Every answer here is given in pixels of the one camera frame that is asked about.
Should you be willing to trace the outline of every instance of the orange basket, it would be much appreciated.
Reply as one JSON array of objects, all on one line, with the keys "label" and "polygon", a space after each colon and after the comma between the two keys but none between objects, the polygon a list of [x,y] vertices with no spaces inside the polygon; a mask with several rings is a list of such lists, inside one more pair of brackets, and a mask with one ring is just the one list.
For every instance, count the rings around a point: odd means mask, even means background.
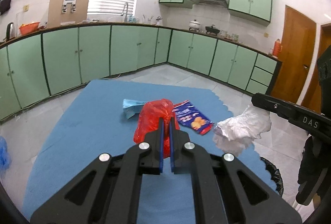
[{"label": "orange basket", "polygon": [[38,29],[39,23],[40,22],[33,22],[33,23],[23,25],[23,26],[19,27],[19,30],[20,30],[22,35],[26,35],[26,34],[35,32]]}]

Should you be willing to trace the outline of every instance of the wall outlet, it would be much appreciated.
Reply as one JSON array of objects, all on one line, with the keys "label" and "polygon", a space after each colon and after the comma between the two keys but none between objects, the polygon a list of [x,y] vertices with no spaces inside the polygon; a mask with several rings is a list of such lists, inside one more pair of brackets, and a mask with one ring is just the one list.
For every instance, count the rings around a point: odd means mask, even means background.
[{"label": "wall outlet", "polygon": [[25,6],[23,6],[23,11],[24,12],[27,12],[29,10],[29,5],[25,5]]}]

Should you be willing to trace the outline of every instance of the faucet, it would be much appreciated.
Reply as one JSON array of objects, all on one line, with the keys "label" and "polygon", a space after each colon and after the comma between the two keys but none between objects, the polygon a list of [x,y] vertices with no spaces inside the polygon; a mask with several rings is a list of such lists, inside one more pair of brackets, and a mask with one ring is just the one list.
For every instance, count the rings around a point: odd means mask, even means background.
[{"label": "faucet", "polygon": [[121,16],[124,16],[125,6],[126,6],[126,13],[125,13],[124,22],[127,22],[127,9],[129,8],[129,3],[128,2],[125,2]]}]

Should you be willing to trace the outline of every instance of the red thermos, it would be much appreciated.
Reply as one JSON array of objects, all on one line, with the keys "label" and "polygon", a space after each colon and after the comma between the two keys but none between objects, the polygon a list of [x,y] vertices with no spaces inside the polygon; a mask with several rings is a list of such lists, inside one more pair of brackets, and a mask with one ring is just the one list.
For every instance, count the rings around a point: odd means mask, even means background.
[{"label": "red thermos", "polygon": [[277,39],[275,41],[275,45],[273,47],[272,55],[278,57],[279,53],[282,51],[282,45],[280,43],[280,40]]}]

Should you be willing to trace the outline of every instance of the drawer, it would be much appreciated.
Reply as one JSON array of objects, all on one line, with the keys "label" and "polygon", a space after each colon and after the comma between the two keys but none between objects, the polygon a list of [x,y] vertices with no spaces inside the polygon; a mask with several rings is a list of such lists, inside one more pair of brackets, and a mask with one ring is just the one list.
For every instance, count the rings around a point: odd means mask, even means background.
[{"label": "drawer", "polygon": [[260,82],[260,83],[268,86],[272,79],[272,74],[267,71],[264,71],[258,67],[254,67],[251,79],[254,79],[257,82]]},{"label": "drawer", "polygon": [[267,89],[268,89],[267,86],[250,79],[248,82],[246,91],[253,93],[253,94],[258,93],[258,92],[265,94]]},{"label": "drawer", "polygon": [[262,54],[259,54],[258,58],[256,59],[255,66],[258,66],[273,74],[276,68],[276,64],[277,62],[275,60],[270,59]]}]

